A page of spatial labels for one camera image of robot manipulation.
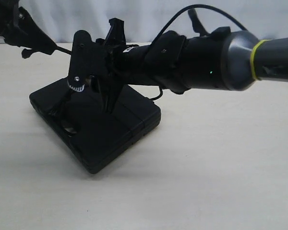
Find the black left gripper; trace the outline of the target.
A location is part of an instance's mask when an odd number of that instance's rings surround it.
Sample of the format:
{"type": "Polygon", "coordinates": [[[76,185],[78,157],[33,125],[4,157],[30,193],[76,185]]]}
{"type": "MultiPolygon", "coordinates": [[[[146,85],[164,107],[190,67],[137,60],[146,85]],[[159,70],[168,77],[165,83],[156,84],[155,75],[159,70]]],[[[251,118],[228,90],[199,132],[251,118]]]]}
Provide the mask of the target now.
{"type": "Polygon", "coordinates": [[[0,38],[11,46],[24,47],[22,55],[36,52],[52,55],[58,48],[29,12],[19,7],[19,0],[0,0],[0,38]]]}

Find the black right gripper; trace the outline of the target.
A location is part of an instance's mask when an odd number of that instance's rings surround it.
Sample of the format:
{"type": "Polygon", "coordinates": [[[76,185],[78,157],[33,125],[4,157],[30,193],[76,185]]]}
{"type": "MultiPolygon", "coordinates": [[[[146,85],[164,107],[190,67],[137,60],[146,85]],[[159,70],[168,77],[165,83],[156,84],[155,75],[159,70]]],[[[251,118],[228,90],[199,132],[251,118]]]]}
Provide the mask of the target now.
{"type": "Polygon", "coordinates": [[[110,29],[106,38],[96,39],[106,51],[104,57],[106,73],[91,79],[91,88],[101,96],[102,111],[112,113],[124,84],[131,84],[132,77],[124,70],[126,57],[123,53],[132,45],[127,45],[124,21],[118,18],[109,20],[110,29]]]}

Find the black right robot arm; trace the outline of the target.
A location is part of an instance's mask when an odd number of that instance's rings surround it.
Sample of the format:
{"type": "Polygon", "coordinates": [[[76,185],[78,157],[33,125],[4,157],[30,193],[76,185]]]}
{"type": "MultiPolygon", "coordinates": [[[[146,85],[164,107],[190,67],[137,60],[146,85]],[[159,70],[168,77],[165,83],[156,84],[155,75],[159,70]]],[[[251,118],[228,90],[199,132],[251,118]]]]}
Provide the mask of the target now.
{"type": "Polygon", "coordinates": [[[258,39],[248,31],[219,27],[187,38],[163,33],[145,46],[126,43],[124,21],[112,18],[104,40],[107,74],[93,74],[90,87],[111,111],[125,85],[157,86],[175,94],[190,89],[244,91],[256,81],[288,82],[288,38],[258,39]]]}

